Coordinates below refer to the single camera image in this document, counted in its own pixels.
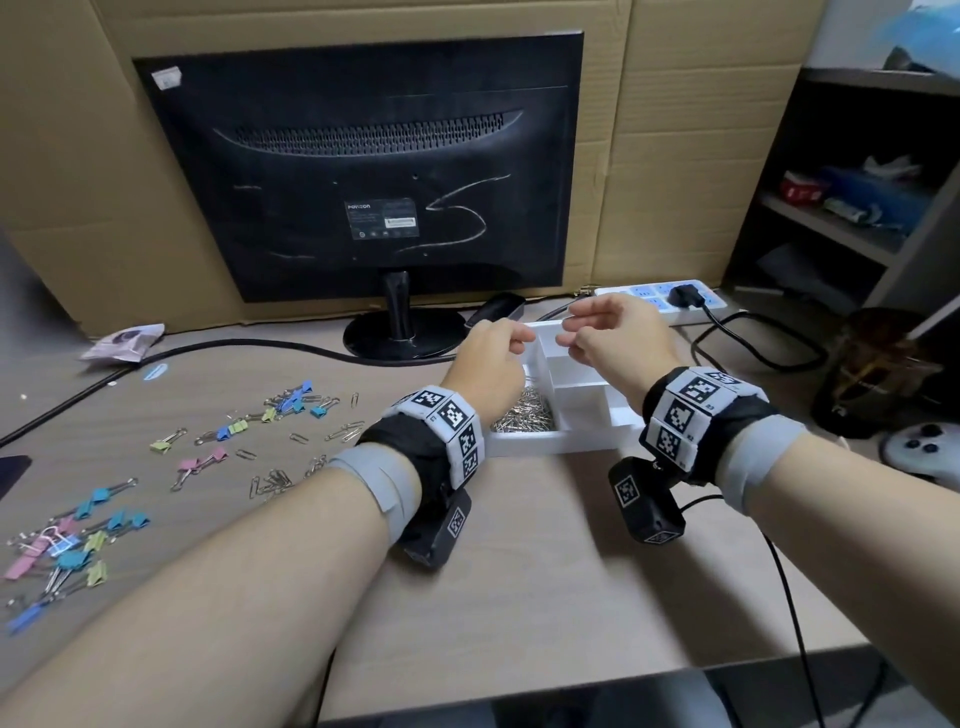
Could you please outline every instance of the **person's left hand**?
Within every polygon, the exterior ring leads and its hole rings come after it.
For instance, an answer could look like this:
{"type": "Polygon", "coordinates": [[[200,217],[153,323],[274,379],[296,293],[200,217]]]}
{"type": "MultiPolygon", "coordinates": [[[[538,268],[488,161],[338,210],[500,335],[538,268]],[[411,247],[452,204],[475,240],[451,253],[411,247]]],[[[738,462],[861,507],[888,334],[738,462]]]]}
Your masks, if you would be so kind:
{"type": "Polygon", "coordinates": [[[483,427],[489,427],[523,392],[523,366],[514,354],[523,353],[524,342],[536,338],[532,328],[510,319],[481,321],[460,345],[441,386],[467,400],[483,427]]]}

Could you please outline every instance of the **game controller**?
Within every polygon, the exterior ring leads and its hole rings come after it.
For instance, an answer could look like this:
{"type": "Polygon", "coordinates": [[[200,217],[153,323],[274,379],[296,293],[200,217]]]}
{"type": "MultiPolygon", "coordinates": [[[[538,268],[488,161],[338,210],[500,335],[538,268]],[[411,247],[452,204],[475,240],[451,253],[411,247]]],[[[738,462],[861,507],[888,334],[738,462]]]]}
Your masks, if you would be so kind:
{"type": "Polygon", "coordinates": [[[880,460],[960,492],[960,425],[926,423],[894,432],[880,443],[880,460]]]}

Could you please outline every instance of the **person's right arm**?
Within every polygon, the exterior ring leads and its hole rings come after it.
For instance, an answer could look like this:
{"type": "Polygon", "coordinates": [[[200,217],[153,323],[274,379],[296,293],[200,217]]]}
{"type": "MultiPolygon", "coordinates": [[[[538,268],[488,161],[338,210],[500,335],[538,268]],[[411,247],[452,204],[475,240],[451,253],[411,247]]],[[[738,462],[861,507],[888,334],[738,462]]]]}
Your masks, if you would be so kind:
{"type": "MultiPolygon", "coordinates": [[[[648,303],[601,296],[574,303],[570,313],[558,343],[623,392],[637,412],[650,387],[682,366],[672,334],[648,303]]],[[[877,649],[960,724],[960,496],[806,434],[747,491],[746,510],[877,649]]]]}

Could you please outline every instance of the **cardboard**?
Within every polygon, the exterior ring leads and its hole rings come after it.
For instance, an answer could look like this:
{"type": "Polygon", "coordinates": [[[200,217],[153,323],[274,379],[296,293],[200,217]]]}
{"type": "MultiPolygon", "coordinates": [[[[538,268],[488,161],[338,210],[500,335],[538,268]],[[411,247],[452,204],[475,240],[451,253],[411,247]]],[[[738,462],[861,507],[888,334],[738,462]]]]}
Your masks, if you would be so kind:
{"type": "Polygon", "coordinates": [[[822,0],[637,0],[590,282],[719,283],[822,0]]]}
{"type": "Polygon", "coordinates": [[[719,278],[819,0],[636,0],[633,13],[631,0],[412,2],[3,4],[0,224],[91,336],[379,307],[240,300],[131,58],[583,30],[564,281],[522,293],[719,278]]]}

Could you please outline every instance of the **shelf board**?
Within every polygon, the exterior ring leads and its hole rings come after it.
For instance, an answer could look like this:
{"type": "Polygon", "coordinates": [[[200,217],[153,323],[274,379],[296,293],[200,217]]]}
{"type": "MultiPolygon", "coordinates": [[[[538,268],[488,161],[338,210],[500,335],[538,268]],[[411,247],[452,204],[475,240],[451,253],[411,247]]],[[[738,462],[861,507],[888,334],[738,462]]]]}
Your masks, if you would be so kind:
{"type": "Polygon", "coordinates": [[[863,68],[804,68],[800,78],[817,84],[885,88],[941,96],[960,96],[960,81],[940,73],[882,71],[863,68]]]}
{"type": "Polygon", "coordinates": [[[880,265],[892,265],[903,246],[903,238],[893,232],[859,228],[818,207],[795,207],[772,192],[760,192],[756,200],[788,220],[819,232],[880,265]]]}

